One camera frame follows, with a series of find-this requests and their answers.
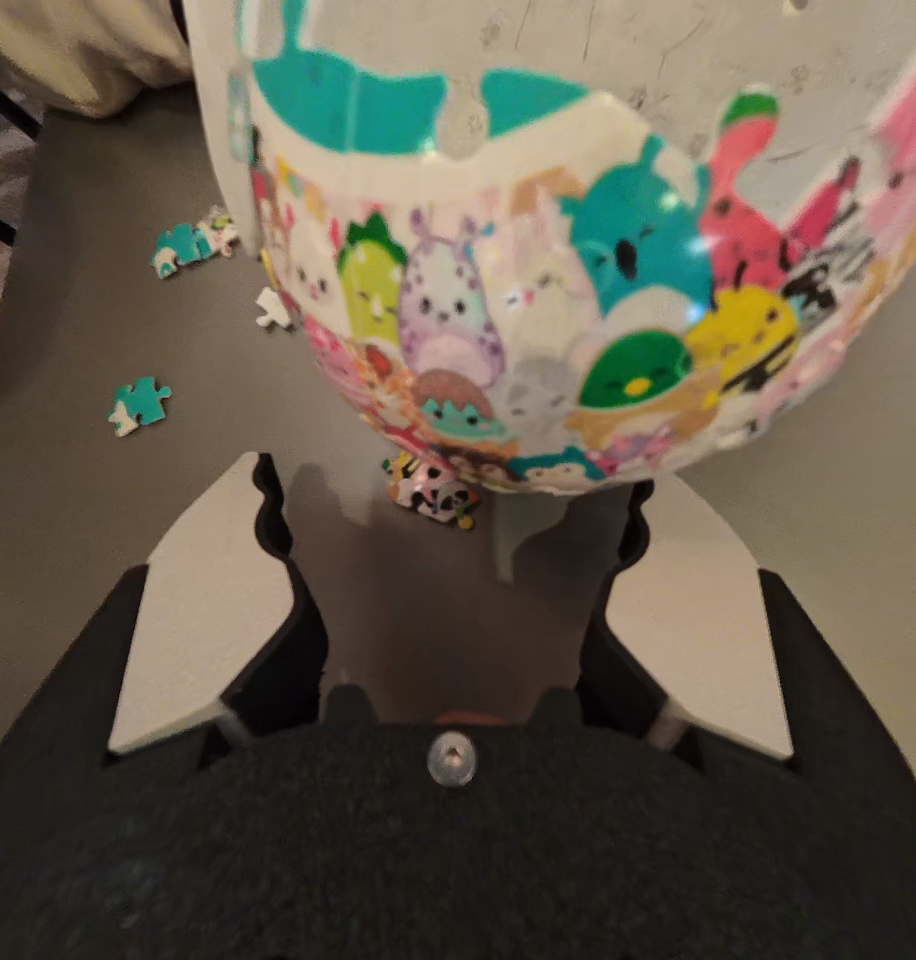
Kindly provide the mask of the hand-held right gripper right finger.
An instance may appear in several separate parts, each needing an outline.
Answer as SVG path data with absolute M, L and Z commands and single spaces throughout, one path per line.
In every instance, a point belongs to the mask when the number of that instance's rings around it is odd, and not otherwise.
M 770 760 L 793 754 L 757 562 L 676 476 L 632 487 L 577 691 L 592 724 L 663 752 L 699 730 Z

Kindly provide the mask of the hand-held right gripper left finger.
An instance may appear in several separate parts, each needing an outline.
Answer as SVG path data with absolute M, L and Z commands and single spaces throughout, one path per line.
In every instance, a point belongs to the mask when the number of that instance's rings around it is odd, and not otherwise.
M 147 561 L 114 754 L 213 725 L 232 744 L 317 722 L 329 638 L 291 556 L 272 455 L 244 453 Z

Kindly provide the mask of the teal white puzzle piece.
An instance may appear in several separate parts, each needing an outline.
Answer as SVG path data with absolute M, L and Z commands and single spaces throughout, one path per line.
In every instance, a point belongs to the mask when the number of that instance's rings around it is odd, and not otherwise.
M 106 420 L 113 425 L 115 436 L 126 437 L 141 426 L 150 426 L 166 418 L 165 401 L 172 389 L 158 383 L 153 376 L 137 378 L 118 388 Z

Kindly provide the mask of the colourful panda puzzle piece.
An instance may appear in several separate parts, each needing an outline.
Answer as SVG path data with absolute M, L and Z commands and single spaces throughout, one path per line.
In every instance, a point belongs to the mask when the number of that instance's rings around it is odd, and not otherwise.
M 464 531 L 475 527 L 479 497 L 451 469 L 425 462 L 407 451 L 382 462 L 388 497 L 396 506 Z

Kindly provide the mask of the joined colourful teal puzzle pieces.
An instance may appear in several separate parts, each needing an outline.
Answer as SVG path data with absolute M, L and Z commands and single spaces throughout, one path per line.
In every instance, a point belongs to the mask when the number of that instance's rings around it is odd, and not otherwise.
M 166 280 L 182 268 L 216 257 L 233 258 L 239 233 L 231 216 L 219 210 L 197 223 L 180 223 L 159 234 L 150 260 L 158 278 Z

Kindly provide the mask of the colourful puzzle ball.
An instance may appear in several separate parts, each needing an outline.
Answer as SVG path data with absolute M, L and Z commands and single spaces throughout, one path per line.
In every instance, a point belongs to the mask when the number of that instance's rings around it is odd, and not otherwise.
M 232 156 L 324 377 L 458 479 L 574 497 L 759 436 L 916 262 L 916 2 L 566 2 L 621 93 L 335 49 L 323 2 L 236 2 Z

